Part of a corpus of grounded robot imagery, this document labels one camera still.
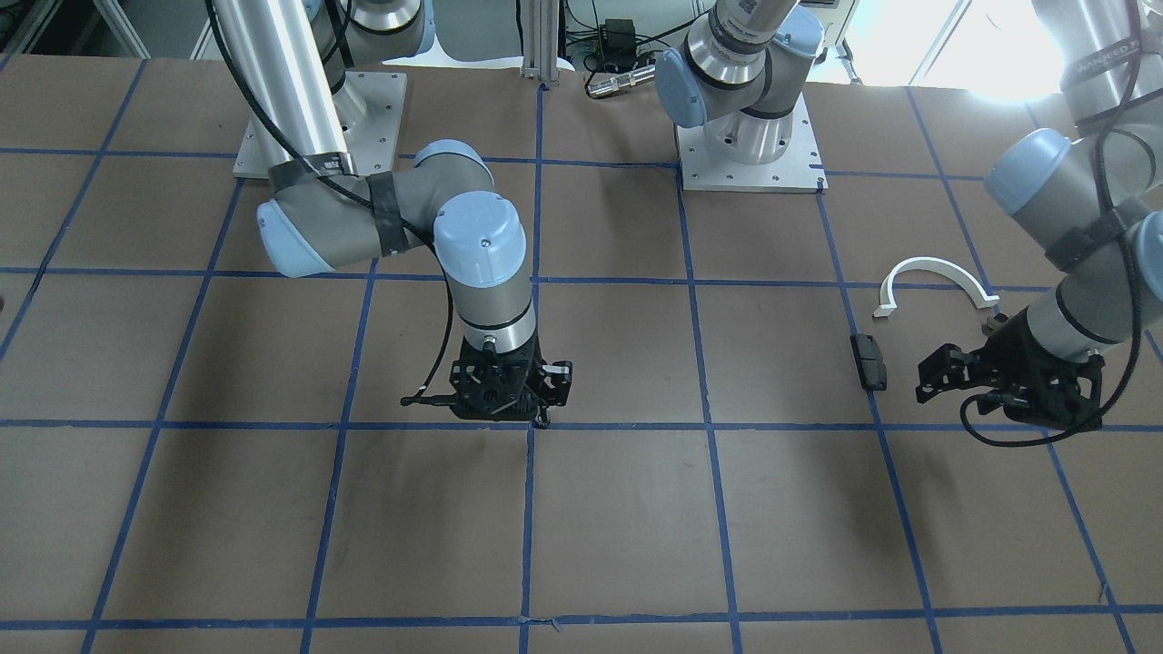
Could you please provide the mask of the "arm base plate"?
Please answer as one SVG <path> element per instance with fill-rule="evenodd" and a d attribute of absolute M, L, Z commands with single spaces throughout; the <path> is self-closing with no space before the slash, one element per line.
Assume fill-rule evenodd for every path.
<path fill-rule="evenodd" d="M 349 154 L 354 175 L 388 173 L 395 165 L 407 87 L 404 72 L 348 71 L 338 95 L 324 100 L 331 106 L 333 119 L 315 112 L 302 123 L 319 131 L 331 151 L 340 137 L 343 144 L 338 150 Z M 235 157 L 234 177 L 265 182 L 267 170 L 286 161 L 277 148 L 259 120 L 250 118 Z"/>
<path fill-rule="evenodd" d="M 802 95 L 790 114 L 744 112 L 695 128 L 675 128 L 682 189 L 715 192 L 815 193 L 830 186 Z"/>

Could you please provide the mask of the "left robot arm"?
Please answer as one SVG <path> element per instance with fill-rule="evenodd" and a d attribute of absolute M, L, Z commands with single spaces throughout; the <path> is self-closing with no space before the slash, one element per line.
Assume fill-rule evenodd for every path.
<path fill-rule="evenodd" d="M 1160 26 L 1135 1 L 1036 1 L 1068 67 L 1063 106 L 1079 136 L 1019 135 L 1022 109 L 964 91 L 809 85 L 815 17 L 787 3 L 759 45 L 739 26 L 757 1 L 718 3 L 658 58 L 661 104 L 678 131 L 773 179 L 770 164 L 809 137 L 814 200 L 832 200 L 832 244 L 871 279 L 906 246 L 950 246 L 996 285 L 1058 270 L 1037 303 L 1001 317 L 976 351 L 946 343 L 919 364 L 916 401 L 973 390 L 980 415 L 1096 431 L 1134 361 L 1101 399 L 1103 357 L 1160 322 Z"/>

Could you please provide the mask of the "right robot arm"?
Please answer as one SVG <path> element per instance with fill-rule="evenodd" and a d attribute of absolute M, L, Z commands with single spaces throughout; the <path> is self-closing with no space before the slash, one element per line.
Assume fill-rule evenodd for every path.
<path fill-rule="evenodd" d="M 231 78 L 273 144 L 273 198 L 257 212 L 274 269 L 328 273 L 424 247 L 442 269 L 461 356 L 444 396 L 419 389 L 402 405 L 448 407 L 463 420 L 544 428 L 572 382 L 569 361 L 538 344 L 531 262 L 514 202 L 472 145 L 437 140 L 411 169 L 361 173 L 302 1 L 208 1 L 211 30 Z"/>

